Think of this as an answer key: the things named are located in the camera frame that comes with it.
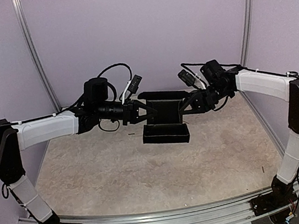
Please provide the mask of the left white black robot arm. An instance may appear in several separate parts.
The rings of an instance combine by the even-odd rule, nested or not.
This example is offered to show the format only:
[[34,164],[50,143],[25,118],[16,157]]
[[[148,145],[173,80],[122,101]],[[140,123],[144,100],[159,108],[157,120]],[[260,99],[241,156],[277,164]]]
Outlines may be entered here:
[[0,120],[0,180],[21,206],[40,224],[63,224],[37,193],[25,174],[21,151],[62,136],[89,132],[101,120],[137,124],[157,115],[157,111],[138,100],[108,100],[110,84],[104,77],[84,83],[83,94],[64,111],[25,121]]

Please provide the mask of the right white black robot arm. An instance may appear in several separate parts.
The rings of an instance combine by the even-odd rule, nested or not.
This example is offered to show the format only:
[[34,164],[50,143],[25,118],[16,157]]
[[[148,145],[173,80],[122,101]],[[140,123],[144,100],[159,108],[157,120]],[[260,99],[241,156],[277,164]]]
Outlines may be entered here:
[[182,115],[216,111],[221,99],[233,98],[236,92],[254,92],[279,98],[289,105],[289,139],[281,166],[272,182],[268,196],[272,207],[281,207],[289,198],[288,188],[299,173],[299,74],[278,74],[246,68],[238,64],[222,65],[216,60],[200,64],[206,79],[201,89],[183,98],[179,113]]

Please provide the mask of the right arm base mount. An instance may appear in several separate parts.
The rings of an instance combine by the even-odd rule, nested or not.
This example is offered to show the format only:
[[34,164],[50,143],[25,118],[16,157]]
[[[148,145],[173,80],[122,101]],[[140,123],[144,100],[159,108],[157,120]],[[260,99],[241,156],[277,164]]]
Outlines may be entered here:
[[266,214],[270,211],[282,208],[290,202],[296,202],[297,195],[293,188],[293,182],[285,184],[274,176],[271,183],[271,192],[260,194],[250,200],[250,206],[255,216]]

